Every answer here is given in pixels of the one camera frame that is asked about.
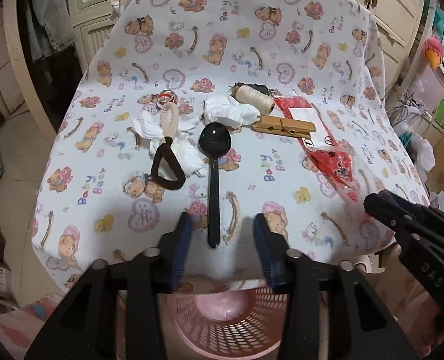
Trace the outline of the white plastic bag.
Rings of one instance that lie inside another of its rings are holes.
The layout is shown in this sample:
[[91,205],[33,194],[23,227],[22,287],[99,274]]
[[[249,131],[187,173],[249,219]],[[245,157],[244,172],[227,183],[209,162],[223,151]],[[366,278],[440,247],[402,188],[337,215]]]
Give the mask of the white plastic bag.
[[430,172],[434,168],[436,161],[433,147],[418,133],[412,133],[407,151],[418,171]]

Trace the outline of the pink white fuzzy leg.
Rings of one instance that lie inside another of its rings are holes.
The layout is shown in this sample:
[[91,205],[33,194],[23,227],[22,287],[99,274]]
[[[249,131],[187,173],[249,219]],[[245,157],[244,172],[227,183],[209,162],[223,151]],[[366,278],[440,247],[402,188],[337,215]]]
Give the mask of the pink white fuzzy leg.
[[16,310],[0,314],[0,342],[15,359],[23,359],[38,332],[63,296],[54,292]]

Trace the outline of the clear red crumpled wrapper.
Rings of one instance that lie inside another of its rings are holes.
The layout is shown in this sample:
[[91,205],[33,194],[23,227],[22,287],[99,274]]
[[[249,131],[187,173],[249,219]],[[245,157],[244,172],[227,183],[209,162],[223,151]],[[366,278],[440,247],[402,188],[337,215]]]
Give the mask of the clear red crumpled wrapper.
[[305,153],[344,201],[356,203],[359,200],[359,184],[354,177],[353,160],[344,148],[322,146],[305,149]]

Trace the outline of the pink mesh waste basket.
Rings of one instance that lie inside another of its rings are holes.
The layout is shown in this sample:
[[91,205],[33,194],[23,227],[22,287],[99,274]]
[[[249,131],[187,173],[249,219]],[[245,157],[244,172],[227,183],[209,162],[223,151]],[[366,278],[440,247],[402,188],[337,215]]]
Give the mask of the pink mesh waste basket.
[[276,359],[288,296],[268,288],[162,298],[169,359]]

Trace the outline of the pink storage box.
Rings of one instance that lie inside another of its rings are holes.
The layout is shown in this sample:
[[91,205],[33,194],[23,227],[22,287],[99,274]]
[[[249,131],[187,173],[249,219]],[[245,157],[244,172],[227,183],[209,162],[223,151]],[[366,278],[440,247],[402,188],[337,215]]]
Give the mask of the pink storage box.
[[432,114],[444,99],[443,66],[432,70],[429,62],[421,58],[414,72],[404,80],[401,92],[412,111]]

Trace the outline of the wooden clothespin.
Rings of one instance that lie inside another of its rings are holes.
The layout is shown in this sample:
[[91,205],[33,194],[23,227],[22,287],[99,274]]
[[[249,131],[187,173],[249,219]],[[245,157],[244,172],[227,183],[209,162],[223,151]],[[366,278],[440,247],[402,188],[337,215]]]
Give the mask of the wooden clothespin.
[[311,133],[316,132],[311,122],[265,115],[259,117],[253,129],[258,133],[296,138],[311,138]]

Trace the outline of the pink plush chick toy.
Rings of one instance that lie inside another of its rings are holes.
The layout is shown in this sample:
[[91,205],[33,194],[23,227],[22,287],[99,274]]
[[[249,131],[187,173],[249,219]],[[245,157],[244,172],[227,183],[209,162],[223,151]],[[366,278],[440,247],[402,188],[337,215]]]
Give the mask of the pink plush chick toy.
[[437,37],[429,37],[424,42],[424,56],[432,71],[438,69],[444,57],[444,49]]

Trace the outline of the cream thread spool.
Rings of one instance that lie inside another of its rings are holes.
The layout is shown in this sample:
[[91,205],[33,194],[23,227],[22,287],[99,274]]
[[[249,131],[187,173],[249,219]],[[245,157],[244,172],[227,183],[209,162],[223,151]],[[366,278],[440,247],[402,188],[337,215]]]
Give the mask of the cream thread spool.
[[275,107],[273,97],[247,85],[236,86],[232,90],[232,95],[238,102],[255,107],[263,116],[271,114]]

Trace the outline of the black plastic spoon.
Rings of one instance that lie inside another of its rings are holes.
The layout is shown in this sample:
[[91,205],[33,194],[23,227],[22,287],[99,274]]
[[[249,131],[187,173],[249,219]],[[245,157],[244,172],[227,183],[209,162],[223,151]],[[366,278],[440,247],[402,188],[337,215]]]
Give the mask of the black plastic spoon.
[[226,155],[232,146],[228,129],[221,123],[212,122],[201,131],[198,141],[201,152],[209,160],[209,187],[207,205],[207,242],[216,249],[220,243],[219,213],[219,159]]

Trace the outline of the crumpled white tissue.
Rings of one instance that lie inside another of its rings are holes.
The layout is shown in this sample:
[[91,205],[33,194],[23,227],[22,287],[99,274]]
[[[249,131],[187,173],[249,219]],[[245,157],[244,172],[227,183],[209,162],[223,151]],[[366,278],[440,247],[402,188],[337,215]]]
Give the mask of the crumpled white tissue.
[[261,115],[254,106],[223,95],[208,97],[203,114],[208,123],[216,122],[230,128],[252,125]]

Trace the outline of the white tissue left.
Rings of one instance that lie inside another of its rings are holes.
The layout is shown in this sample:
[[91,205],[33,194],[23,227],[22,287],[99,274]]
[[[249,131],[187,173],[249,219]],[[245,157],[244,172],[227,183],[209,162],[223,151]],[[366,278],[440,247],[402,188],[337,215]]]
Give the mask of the white tissue left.
[[[169,149],[175,155],[175,159],[187,177],[196,175],[203,178],[207,176],[206,165],[192,138],[192,134],[199,124],[198,117],[181,119],[179,113],[176,137],[173,140],[167,138],[167,142],[163,143],[169,144]],[[162,145],[159,144],[162,138],[160,112],[153,115],[149,111],[142,111],[139,116],[133,119],[133,127],[143,140],[149,142],[149,153],[154,158],[157,149]]]

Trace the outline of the bear print cloth cover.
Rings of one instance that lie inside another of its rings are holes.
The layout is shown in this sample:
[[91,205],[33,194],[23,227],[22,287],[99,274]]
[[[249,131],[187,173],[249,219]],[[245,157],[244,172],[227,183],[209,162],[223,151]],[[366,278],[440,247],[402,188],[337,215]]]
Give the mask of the bear print cloth cover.
[[217,293],[263,283],[257,214],[324,263],[382,250],[393,233],[364,197],[428,203],[384,90],[379,30],[356,0],[132,0],[62,121],[34,252],[68,291],[187,213],[180,290]]

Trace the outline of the red white lollipop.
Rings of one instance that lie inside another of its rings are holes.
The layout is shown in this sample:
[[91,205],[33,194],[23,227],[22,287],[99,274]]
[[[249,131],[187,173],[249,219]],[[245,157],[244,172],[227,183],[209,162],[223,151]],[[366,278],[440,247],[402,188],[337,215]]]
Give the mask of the red white lollipop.
[[157,96],[158,105],[160,105],[160,126],[162,129],[162,138],[159,144],[167,142],[167,138],[174,139],[177,134],[179,122],[179,110],[177,105],[178,97],[171,90],[164,90]]

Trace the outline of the hanging grey jeans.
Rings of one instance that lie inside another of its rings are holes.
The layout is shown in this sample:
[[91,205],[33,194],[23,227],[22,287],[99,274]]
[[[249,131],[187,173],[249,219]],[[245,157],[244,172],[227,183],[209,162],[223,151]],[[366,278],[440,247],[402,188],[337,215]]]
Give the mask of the hanging grey jeans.
[[66,0],[26,0],[31,59],[64,51],[76,40]]

